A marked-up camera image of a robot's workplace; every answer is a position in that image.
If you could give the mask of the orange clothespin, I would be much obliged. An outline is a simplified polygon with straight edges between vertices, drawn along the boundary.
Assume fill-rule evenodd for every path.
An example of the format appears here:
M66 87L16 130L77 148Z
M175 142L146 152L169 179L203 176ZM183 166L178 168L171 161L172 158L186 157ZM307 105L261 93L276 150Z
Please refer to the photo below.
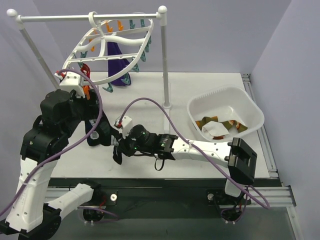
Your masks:
M82 89L83 89L83 92L84 92L84 95L85 95L86 99L90 100L90 98L91 98L90 97L90 87L88 85L84 85L82 87Z

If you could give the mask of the black blue patterned sock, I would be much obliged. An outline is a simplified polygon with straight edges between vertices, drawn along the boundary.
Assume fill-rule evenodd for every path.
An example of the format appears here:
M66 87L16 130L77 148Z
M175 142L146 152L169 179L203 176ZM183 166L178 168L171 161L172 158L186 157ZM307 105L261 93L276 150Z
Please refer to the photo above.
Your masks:
M114 147L115 141L122 138L122 135L119 133L119 131L110 125L110 122L104 112L102 112L101 120L94 131L97 131L99 134L99 145L105 147ZM119 165L121 165L123 162L122 155L121 157L114 157L114 150L112 158Z

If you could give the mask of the olive striped sock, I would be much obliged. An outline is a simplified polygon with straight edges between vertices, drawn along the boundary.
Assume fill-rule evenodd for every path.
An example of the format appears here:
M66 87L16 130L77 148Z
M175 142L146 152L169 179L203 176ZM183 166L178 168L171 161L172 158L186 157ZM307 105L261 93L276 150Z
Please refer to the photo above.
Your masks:
M204 116L201 120L197 120L195 123L197 125L197 127L202 130L203 126L206 125L209 122L218 122L219 119L217 116L213 116L213 117L208 117L208 116Z
M248 129L247 126L243 125L242 123L236 120L227 120L221 123L228 131L233 127L235 127L238 133L242 133Z

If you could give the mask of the white sock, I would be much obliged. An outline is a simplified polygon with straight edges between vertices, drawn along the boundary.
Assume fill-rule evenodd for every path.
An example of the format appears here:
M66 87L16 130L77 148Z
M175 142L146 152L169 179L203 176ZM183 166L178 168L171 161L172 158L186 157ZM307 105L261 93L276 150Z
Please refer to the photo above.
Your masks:
M210 121L206 123L201 132L207 137L221 137L229 134L227 128L220 122Z

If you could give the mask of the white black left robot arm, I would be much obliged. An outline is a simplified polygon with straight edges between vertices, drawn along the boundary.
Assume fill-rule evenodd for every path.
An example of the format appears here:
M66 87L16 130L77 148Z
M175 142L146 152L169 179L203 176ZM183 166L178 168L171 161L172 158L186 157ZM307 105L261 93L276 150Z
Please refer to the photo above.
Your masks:
M21 240L50 239L68 214L85 203L95 206L103 198L98 183L84 180L61 197L45 200L52 172L61 155L73 148L69 138L78 125L94 120L92 129L100 136L110 133L99 92L90 90L89 96L78 97L75 90L58 89L46 95L40 109L23 137L17 191L0 222L2 234L17 234Z

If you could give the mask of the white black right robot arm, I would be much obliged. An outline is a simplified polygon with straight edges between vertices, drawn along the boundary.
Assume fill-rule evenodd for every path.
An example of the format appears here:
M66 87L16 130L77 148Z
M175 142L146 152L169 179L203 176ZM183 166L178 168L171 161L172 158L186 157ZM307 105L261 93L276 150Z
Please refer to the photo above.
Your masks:
M241 138L230 142L206 142L183 139L174 134L156 134L138 124L126 136L120 138L114 147L114 160L122 163L122 156L134 156L137 152L157 160L208 161L227 179L221 197L227 204L233 204L240 197L241 190L255 181L257 153Z

